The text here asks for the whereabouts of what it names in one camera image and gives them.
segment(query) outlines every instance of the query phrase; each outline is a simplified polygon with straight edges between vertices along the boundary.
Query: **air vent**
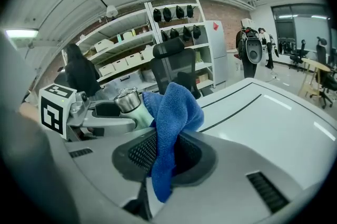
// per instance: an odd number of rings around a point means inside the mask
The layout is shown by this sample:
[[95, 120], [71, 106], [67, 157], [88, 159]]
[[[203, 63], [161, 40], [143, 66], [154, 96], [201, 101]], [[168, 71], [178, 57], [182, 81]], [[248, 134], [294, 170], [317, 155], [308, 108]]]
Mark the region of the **air vent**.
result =
[[271, 213], [276, 213], [289, 203], [261, 172], [255, 172], [246, 176]]
[[92, 153], [92, 152], [93, 151], [90, 148], [83, 148], [83, 149], [80, 149], [80, 150], [77, 150], [77, 151], [69, 152], [69, 155], [72, 158], [76, 158], [76, 157], [80, 157], [80, 156], [83, 156], [83, 155], [86, 155], [86, 154], [89, 154], [89, 153]]

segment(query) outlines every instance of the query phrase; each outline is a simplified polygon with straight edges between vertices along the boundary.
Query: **metal water bottle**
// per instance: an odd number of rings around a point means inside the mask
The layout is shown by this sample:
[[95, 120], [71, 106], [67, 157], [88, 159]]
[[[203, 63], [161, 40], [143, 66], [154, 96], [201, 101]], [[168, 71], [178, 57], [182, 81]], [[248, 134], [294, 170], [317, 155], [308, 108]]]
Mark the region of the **metal water bottle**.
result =
[[150, 126], [153, 117], [147, 111], [142, 96], [138, 95], [137, 88], [124, 88], [114, 99], [121, 110], [121, 117], [135, 120], [135, 130]]

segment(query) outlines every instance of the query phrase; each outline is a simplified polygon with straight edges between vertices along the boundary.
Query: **microfiber cloth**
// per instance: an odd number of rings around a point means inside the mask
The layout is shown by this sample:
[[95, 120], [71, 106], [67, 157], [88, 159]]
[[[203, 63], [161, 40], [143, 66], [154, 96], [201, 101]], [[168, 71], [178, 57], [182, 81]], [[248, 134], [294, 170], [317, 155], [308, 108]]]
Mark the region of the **microfiber cloth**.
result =
[[154, 118], [157, 130], [157, 158], [152, 166], [152, 184], [157, 199], [166, 202], [171, 194], [175, 167], [174, 144], [182, 130], [197, 130], [204, 123], [204, 112], [191, 92], [171, 82], [165, 95], [144, 92], [144, 105]]

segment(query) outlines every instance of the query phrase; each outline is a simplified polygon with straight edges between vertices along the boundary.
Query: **mesh chair back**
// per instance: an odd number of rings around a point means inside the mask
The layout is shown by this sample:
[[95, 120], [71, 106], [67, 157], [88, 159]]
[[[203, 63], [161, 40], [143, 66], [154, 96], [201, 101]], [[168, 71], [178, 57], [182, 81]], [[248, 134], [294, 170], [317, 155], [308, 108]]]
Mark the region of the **mesh chair back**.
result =
[[301, 50], [300, 50], [300, 58], [304, 56], [304, 48], [305, 48], [305, 43], [302, 43]]
[[165, 94], [170, 82], [186, 87], [198, 99], [200, 93], [195, 81], [195, 51], [187, 48], [164, 58], [153, 58], [151, 69], [160, 94]]

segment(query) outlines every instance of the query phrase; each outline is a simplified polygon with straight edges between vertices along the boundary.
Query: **white table surface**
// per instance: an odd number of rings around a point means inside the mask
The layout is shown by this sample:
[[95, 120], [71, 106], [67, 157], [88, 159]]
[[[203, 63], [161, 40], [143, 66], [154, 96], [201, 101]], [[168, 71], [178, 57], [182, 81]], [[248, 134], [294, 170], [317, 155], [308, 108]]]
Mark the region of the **white table surface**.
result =
[[197, 102], [198, 131], [250, 147], [303, 188], [324, 180], [335, 160], [337, 121], [278, 87], [248, 78]]

